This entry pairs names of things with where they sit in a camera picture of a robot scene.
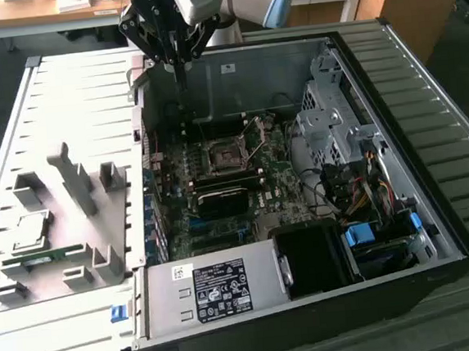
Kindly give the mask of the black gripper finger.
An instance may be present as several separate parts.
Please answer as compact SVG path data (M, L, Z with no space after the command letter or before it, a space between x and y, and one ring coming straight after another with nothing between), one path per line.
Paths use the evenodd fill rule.
M187 99L187 71L193 59L200 58L214 31L220 24L221 16L212 15L200 21L196 26L188 25L185 20L177 18L178 56L181 74L183 100Z
M162 64L166 71L174 76L175 94L183 101L180 61L175 33L157 38L153 28L134 10L128 6L120 18L120 32L135 44L150 60Z

